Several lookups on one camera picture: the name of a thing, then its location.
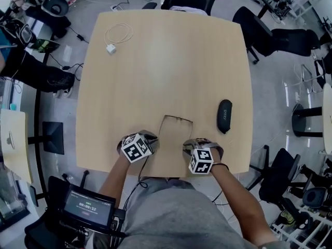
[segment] black pants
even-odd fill
[[[13,79],[44,92],[55,92],[73,86],[75,81],[74,74],[62,71],[54,66],[45,65],[29,53],[26,53],[24,56],[24,53],[25,50],[23,48],[13,48],[0,76],[13,77]]]
[[[330,169],[332,169],[332,162],[327,159],[326,164]],[[307,167],[303,167],[301,170],[301,173],[304,174],[308,179],[310,178],[310,175],[312,174],[311,182],[315,187],[325,187],[329,188],[332,185],[332,178],[326,178],[323,176],[317,175],[314,171],[310,170]],[[292,187],[289,192],[293,194],[294,196],[298,198],[303,197],[303,190],[298,187]]]
[[[62,38],[67,32],[65,28],[71,25],[71,22],[67,17],[58,18],[51,16],[50,14],[43,11],[41,6],[29,7],[25,11],[25,14],[28,17],[34,18],[48,25],[52,29],[53,34],[58,38]]]

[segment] wooden table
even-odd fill
[[[32,183],[27,155],[27,115],[1,109],[1,147],[5,166],[22,180]]]
[[[320,115],[323,116],[323,132],[306,132],[306,117]],[[326,153],[332,152],[332,88],[329,84],[323,88],[323,106],[303,109],[299,104],[293,112],[292,126],[296,136],[323,137]]]
[[[117,23],[131,26],[134,35],[117,44],[117,52],[110,56],[104,34]],[[110,36],[119,40],[126,32],[117,26]],[[253,100],[246,47],[237,23],[168,10],[101,13],[84,63],[76,122],[78,166],[109,172],[124,135],[142,129],[158,135],[164,115],[173,115],[193,121],[191,137],[218,142],[231,172],[248,171]],[[218,105],[224,99],[233,103],[227,134],[216,127]],[[170,124],[176,130],[176,123]],[[163,138],[160,147],[167,140],[171,142]],[[175,166],[165,161],[172,155],[164,154],[167,151],[158,150],[142,175],[188,175],[181,150]],[[132,164],[129,173],[138,174],[143,163]]]

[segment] gray floor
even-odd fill
[[[116,4],[125,0],[98,0],[99,2],[106,2],[109,4]],[[145,5],[143,0],[129,0],[129,5],[122,5],[123,9],[139,9]],[[160,6],[160,0],[154,0]],[[241,7],[246,6],[253,13],[258,14],[261,7],[251,0],[216,0],[212,8],[212,16],[232,20],[235,12]],[[70,9],[68,18],[72,22],[72,28],[76,32],[82,34],[86,40],[89,40],[92,33],[95,21],[100,12],[109,11],[108,5],[90,3],[87,1],[79,1],[75,7]],[[263,22],[271,29],[293,29],[296,28],[292,19],[286,19],[285,25],[277,24],[269,13],[262,18]],[[62,46],[53,54],[53,56],[62,65],[73,65],[75,63],[84,62],[85,54],[88,45],[80,42],[72,31],[59,42]],[[72,48],[72,52],[68,62],[65,59],[68,55],[64,54],[67,47]],[[316,52],[317,56],[322,56],[321,51]],[[298,76],[301,73],[301,64],[304,63],[313,71],[312,57],[300,57],[286,52],[275,52],[271,56],[264,58],[260,56],[261,61],[257,65],[252,64],[252,56],[249,54],[249,64],[253,88],[253,103],[254,103],[254,134],[252,144],[252,159],[251,164],[261,166],[262,156],[264,150],[262,147],[265,144],[270,146],[270,161],[272,162],[278,150],[282,147],[293,155],[300,154],[300,163],[306,163],[308,167],[319,172],[323,163],[323,156],[318,154],[318,151],[323,149],[322,138],[297,138],[294,136],[291,128],[291,113],[295,106],[296,92],[299,93],[299,86],[291,87],[291,84],[299,82]],[[53,59],[49,59],[48,64],[57,65]],[[311,106],[322,105],[322,94],[307,94],[309,85],[301,86],[300,102],[305,108],[309,107],[309,100]],[[45,178],[50,175],[61,176],[66,172],[73,177],[73,182],[79,182],[84,169],[76,165],[75,152],[75,123],[76,123],[76,107],[78,96],[79,82],[75,81],[73,95],[66,99],[60,97],[54,99],[52,94],[43,93],[41,95],[40,108],[40,123],[42,121],[60,121],[64,123],[64,145],[65,155],[55,155],[42,152],[41,160],[44,166]],[[308,120],[308,127],[314,131],[322,131],[322,123],[320,117],[312,117]],[[87,178],[87,188],[90,190],[98,190],[106,179],[107,173],[99,171],[90,171]],[[247,173],[235,175],[240,182],[247,186],[256,176],[253,170]],[[296,180],[300,181],[304,178],[299,175]],[[137,177],[127,176],[124,185],[123,196],[127,198]],[[212,177],[190,178],[188,181],[196,187],[197,190],[205,193],[211,199],[219,192],[220,188]],[[258,196],[259,186],[256,186],[252,193]],[[292,197],[292,200],[299,202],[297,198]],[[217,202],[226,203],[225,197],[222,195]],[[262,205],[268,223],[273,222],[278,214],[279,209],[273,204],[260,202]],[[232,217],[233,213],[230,208],[219,206],[227,219],[230,219],[230,224],[239,231],[239,224]]]

